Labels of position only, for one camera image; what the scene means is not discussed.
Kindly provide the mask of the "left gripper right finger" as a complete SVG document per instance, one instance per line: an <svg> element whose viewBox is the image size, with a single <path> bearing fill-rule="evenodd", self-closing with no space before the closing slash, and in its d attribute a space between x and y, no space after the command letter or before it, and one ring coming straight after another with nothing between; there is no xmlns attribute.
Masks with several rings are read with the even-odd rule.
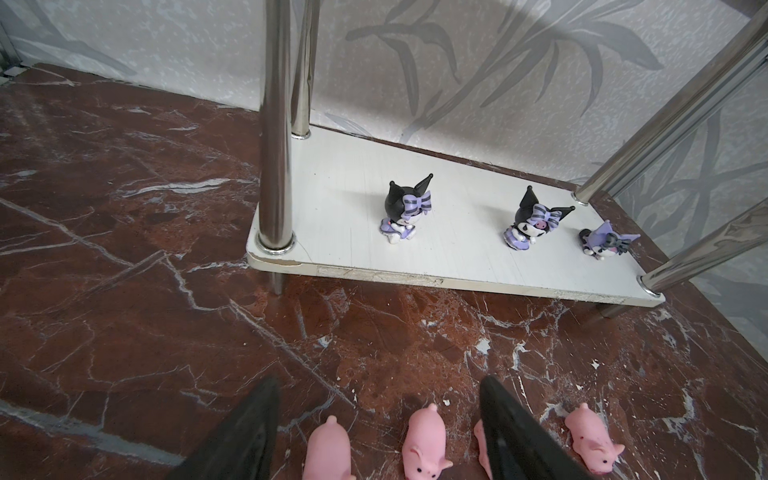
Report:
<svg viewBox="0 0 768 480"><path fill-rule="evenodd" d="M493 479L590 477L495 377L481 381L479 399Z"/></svg>

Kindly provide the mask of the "black purple figurine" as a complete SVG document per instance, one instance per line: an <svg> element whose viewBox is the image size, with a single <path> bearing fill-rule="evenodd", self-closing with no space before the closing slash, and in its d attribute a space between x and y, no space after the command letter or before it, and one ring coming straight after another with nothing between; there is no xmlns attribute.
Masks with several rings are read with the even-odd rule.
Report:
<svg viewBox="0 0 768 480"><path fill-rule="evenodd" d="M533 186L528 185L515 213L514 223L504 231L503 239L513 250L529 250L539 237L556 230L575 209L575 206L549 208L541 204Z"/></svg>
<svg viewBox="0 0 768 480"><path fill-rule="evenodd" d="M432 211L432 197L429 185L433 174L428 174L415 186L401 186L389 182L384 208L386 217L379 226L380 233L390 244L411 239L415 234L415 223Z"/></svg>

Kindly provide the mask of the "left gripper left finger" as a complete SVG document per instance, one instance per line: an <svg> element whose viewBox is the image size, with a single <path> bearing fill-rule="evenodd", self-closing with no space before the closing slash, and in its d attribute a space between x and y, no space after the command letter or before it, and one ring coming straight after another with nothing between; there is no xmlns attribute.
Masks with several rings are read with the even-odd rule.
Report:
<svg viewBox="0 0 768 480"><path fill-rule="evenodd" d="M261 380L168 479L268 479L279 420L279 382Z"/></svg>

